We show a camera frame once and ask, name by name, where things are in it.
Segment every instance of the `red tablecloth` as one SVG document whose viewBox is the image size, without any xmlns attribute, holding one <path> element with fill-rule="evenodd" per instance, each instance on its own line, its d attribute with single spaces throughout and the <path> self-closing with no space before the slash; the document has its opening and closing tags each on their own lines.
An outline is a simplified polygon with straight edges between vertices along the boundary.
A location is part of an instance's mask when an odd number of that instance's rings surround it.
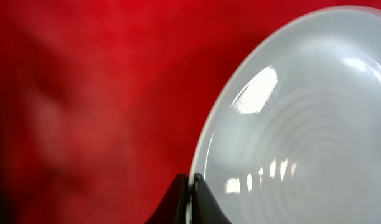
<svg viewBox="0 0 381 224">
<path fill-rule="evenodd" d="M 0 175 L 15 223 L 142 223 L 247 54 L 381 1 L 0 1 Z"/>
</svg>

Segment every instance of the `red cloth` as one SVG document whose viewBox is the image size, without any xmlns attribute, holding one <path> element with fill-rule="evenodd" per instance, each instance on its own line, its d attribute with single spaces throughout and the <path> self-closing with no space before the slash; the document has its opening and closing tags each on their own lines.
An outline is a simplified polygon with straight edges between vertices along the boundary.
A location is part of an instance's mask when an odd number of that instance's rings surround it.
<svg viewBox="0 0 381 224">
<path fill-rule="evenodd" d="M 142 223 L 219 91 L 305 13 L 381 1 L 0 1 L 0 173 L 15 223 Z"/>
</svg>

